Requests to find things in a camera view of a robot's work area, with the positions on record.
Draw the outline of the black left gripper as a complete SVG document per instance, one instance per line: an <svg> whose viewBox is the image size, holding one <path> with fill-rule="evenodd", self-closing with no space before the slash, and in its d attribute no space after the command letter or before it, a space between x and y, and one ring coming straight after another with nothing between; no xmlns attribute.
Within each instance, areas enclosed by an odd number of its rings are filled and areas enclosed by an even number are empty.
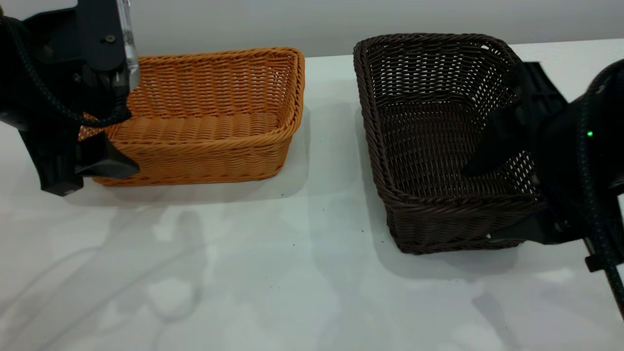
<svg viewBox="0 0 624 351"><path fill-rule="evenodd" d="M85 177L140 172L103 131L131 118L132 91L129 9L2 14L1 121L18 130L43 191L64 197Z"/></svg>

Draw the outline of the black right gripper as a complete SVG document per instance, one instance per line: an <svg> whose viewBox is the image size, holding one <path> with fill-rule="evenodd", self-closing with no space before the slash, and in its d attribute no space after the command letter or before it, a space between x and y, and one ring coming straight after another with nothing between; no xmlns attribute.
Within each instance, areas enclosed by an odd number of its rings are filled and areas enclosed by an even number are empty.
<svg viewBox="0 0 624 351"><path fill-rule="evenodd" d="M462 175L492 173L522 151L539 151L540 179L556 196L561 221L572 233L594 237L600 229L610 245L622 245L622 60L603 69L586 93L569 103L536 61L515 65L503 83L517 100L490 113ZM549 214L532 214L487 237L492 243L567 242L566 232Z"/></svg>

